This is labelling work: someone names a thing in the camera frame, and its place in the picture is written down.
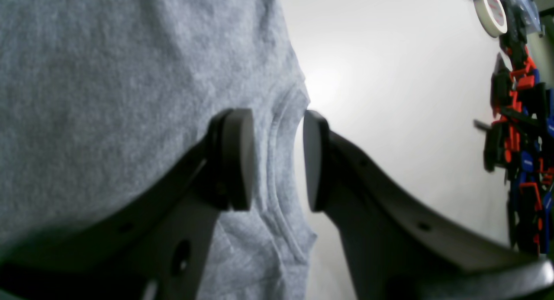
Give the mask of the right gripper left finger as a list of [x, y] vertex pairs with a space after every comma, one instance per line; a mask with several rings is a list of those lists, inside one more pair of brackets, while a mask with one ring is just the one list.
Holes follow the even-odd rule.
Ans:
[[251, 109], [224, 110], [165, 177], [111, 217], [1, 264], [3, 300], [194, 300], [222, 211], [251, 208]]

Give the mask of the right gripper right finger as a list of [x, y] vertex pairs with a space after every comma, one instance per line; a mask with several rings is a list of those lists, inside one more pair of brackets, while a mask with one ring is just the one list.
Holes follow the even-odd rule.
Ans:
[[551, 300], [553, 263], [450, 221], [391, 180], [313, 110], [307, 196], [338, 228], [359, 300]]

